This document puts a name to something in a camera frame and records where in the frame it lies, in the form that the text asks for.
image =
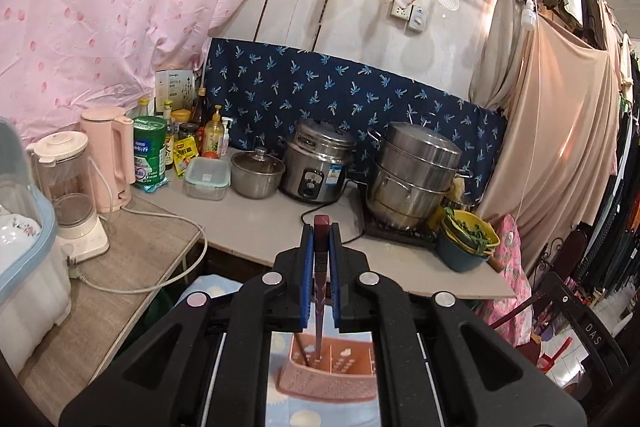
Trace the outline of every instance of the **green vegetable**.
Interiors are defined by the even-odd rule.
[[[484,230],[480,228],[478,224],[475,225],[473,230],[470,230],[464,221],[456,219],[456,214],[452,208],[447,207],[445,209],[446,217],[455,223],[460,230],[466,235],[472,245],[476,247],[476,255],[484,255],[487,245],[489,244],[489,238],[486,237]]]

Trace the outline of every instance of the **screw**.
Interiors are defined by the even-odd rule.
[[[202,292],[194,292],[187,297],[187,304],[192,308],[204,306],[207,303],[207,296]]]
[[[280,282],[282,282],[282,275],[278,272],[267,272],[262,276],[262,282],[269,286],[280,284]]]
[[[362,272],[358,279],[360,279],[360,282],[362,284],[366,284],[367,286],[375,286],[380,282],[380,275],[373,272]]]
[[[443,308],[451,308],[456,302],[453,293],[449,292],[436,293],[434,300],[438,306],[442,306]]]

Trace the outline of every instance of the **rice cooker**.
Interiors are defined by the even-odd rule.
[[[298,120],[287,141],[280,190],[310,203],[337,201],[353,162],[355,145],[353,136],[331,122]]]

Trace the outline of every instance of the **blue gripper pad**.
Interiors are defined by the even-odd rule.
[[[334,311],[334,326],[340,327],[340,283],[338,281],[338,262],[335,253],[334,228],[329,231],[329,274],[331,275],[331,302]]]
[[[306,241],[305,266],[300,283],[300,325],[306,328],[309,324],[311,312],[311,285],[313,284],[314,270],[314,232],[311,229]]]

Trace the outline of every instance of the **electrical outlet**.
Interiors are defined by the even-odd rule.
[[[409,14],[411,13],[411,6],[407,6],[406,8],[401,8],[398,6],[396,1],[391,3],[391,16],[398,17],[402,20],[409,20]]]

